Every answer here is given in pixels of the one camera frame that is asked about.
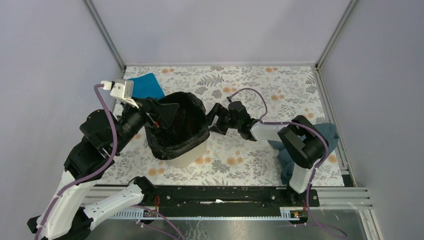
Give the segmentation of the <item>black plastic trash bag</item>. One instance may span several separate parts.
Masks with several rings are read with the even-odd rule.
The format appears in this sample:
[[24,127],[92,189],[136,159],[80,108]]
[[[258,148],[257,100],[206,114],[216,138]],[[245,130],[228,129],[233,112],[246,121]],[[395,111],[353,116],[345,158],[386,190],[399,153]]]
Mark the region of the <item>black plastic trash bag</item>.
[[172,160],[205,142],[209,136],[206,109],[191,92],[174,92],[158,100],[160,104],[179,104],[168,128],[145,127],[148,146],[159,160]]

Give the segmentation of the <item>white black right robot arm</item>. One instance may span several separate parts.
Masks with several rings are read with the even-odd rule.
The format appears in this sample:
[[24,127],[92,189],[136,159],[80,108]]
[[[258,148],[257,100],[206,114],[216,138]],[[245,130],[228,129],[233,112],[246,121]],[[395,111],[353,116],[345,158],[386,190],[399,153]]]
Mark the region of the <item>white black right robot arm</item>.
[[305,191],[311,185],[315,168],[330,151],[328,141],[304,116],[298,115],[291,121],[264,122],[251,117],[240,101],[233,101],[228,107],[216,103],[206,119],[210,131],[215,133],[225,135],[228,129],[235,129],[248,141],[282,143],[294,162],[287,201],[299,206],[307,199]]

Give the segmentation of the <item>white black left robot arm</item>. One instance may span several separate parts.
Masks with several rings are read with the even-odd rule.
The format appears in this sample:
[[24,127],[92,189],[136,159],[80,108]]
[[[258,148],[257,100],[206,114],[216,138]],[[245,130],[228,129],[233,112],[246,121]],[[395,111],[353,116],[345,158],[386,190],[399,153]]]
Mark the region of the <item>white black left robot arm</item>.
[[46,211],[27,222],[35,239],[84,240],[99,224],[126,208],[158,205],[157,189],[144,176],[104,200],[87,206],[82,202],[142,127],[167,129],[179,107],[178,103],[159,103],[148,97],[126,105],[121,119],[108,109],[93,111],[80,126],[83,138],[70,151]]

